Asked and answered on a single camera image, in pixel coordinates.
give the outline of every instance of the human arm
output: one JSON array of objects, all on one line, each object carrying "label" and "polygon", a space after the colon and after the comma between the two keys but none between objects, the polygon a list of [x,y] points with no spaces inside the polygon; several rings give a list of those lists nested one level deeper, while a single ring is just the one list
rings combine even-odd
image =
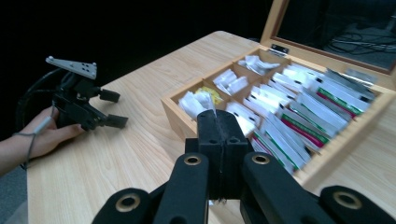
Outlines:
[{"label": "human arm", "polygon": [[[51,116],[48,125],[34,137],[32,133],[46,117]],[[76,137],[85,131],[79,124],[57,128],[55,120],[59,111],[53,107],[42,110],[19,134],[0,142],[0,176],[27,161],[29,147],[34,138],[29,159],[43,156],[55,149],[61,142]]]}]

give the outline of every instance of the open wooden lid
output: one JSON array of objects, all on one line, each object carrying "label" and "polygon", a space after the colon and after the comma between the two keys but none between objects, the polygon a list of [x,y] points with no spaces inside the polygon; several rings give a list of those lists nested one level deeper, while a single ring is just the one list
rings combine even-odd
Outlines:
[{"label": "open wooden lid", "polygon": [[396,90],[396,1],[274,0],[261,44]]}]

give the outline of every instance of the table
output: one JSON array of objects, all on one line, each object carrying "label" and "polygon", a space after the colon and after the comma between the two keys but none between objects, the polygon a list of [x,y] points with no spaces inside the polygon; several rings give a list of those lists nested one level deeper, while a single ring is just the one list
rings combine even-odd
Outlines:
[{"label": "table", "polygon": [[[103,89],[118,92],[120,101],[92,98],[90,103],[105,114],[128,117],[126,127],[99,127],[34,160],[27,176],[29,223],[91,223],[115,192],[152,192],[166,182],[184,142],[172,131],[161,97],[257,45],[218,31],[106,84]],[[392,103],[376,128],[312,192],[346,186],[396,217],[395,121]],[[210,206],[209,223],[243,223],[238,201]]]}]

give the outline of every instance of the human hand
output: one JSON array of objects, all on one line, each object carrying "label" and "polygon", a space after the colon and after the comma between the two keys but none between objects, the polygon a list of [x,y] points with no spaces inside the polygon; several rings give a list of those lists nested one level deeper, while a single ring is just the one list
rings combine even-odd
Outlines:
[{"label": "human hand", "polygon": [[85,133],[80,124],[67,125],[58,129],[55,120],[59,117],[59,110],[53,106],[43,109],[20,131],[20,133],[33,133],[35,128],[38,127],[46,117],[51,117],[51,119],[48,125],[35,137],[30,159],[43,156],[55,149],[61,142]]}]

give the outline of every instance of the gray carpet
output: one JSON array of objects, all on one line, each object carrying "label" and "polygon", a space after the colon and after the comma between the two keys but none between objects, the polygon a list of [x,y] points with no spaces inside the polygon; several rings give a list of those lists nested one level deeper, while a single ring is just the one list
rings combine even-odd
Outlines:
[{"label": "gray carpet", "polygon": [[0,223],[3,224],[27,200],[26,172],[17,167],[0,177]]}]

